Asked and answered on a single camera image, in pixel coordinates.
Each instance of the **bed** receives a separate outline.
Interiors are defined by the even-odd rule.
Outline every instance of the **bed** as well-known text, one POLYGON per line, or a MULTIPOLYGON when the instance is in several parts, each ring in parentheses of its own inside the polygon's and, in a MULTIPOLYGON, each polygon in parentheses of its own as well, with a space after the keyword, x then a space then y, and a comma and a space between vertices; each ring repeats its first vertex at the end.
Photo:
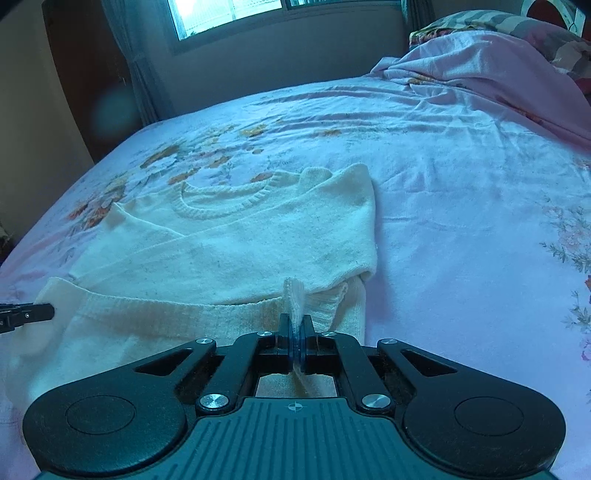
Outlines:
MULTIPOLYGON (((364 77, 150 125, 22 239, 0 268, 0 301, 34 301, 65 277, 113 202, 365 163, 379 267, 364 343, 398 338, 540 391, 567 421, 553 472, 591 478, 591 105, 534 53, 508 35, 458 32, 364 77)), ((8 347, 0 336, 3 369, 8 347)), ((1 379, 0 478, 29 480, 23 412, 1 379)))

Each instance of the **window sill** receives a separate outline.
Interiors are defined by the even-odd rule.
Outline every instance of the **window sill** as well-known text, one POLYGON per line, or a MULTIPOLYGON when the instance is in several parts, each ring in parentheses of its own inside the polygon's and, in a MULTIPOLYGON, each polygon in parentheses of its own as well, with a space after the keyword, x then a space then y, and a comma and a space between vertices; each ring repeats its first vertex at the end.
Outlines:
POLYGON ((400 0, 364 0, 356 2, 342 2, 333 4, 306 5, 290 9, 278 9, 270 12, 253 15, 251 17, 234 20, 227 24, 211 28, 205 32, 198 33, 184 40, 179 40, 168 3, 161 1, 164 19, 164 31, 168 39, 169 49, 172 55, 180 55, 187 51, 199 48, 209 43, 214 43, 223 38, 261 28, 279 22, 297 20, 299 18, 315 17, 319 15, 330 15, 340 12, 351 11, 375 11, 377 8, 391 7, 400 10, 400 0))

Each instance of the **curtain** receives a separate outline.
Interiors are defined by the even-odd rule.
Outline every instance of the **curtain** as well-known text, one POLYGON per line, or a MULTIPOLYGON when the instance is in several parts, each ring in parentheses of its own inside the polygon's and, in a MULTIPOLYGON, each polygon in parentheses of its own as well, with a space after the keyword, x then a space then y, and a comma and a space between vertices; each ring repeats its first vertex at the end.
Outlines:
POLYGON ((174 116, 172 103, 146 55, 140 2, 102 0, 102 5, 115 41, 127 60, 142 123, 146 126, 171 118, 174 116))
POLYGON ((402 14, 409 34, 435 22, 431 0, 402 0, 402 14))

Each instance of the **pillow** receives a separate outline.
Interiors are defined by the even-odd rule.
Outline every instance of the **pillow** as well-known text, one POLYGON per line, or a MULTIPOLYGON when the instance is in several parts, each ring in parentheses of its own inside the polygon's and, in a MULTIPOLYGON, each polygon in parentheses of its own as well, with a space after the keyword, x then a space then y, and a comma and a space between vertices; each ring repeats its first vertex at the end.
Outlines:
POLYGON ((469 10, 440 18, 410 34, 410 48, 457 31, 491 30, 525 40, 554 67, 570 76, 585 95, 591 93, 591 43, 541 20, 496 10, 469 10))

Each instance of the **metal screw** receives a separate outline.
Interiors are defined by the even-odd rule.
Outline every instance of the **metal screw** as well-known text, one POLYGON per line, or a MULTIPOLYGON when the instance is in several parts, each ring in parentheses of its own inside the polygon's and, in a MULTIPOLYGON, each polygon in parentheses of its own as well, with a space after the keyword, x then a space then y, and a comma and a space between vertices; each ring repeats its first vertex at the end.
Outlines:
POLYGON ((372 393, 370 395, 366 395, 363 397, 361 402, 363 402, 363 404, 367 408, 376 409, 386 408, 388 405, 390 405, 390 399, 386 395, 382 395, 379 393, 372 393))
POLYGON ((211 393, 204 395, 199 400, 202 407, 208 408, 209 410, 215 410, 216 408, 225 407, 230 403, 228 397, 219 393, 211 393))

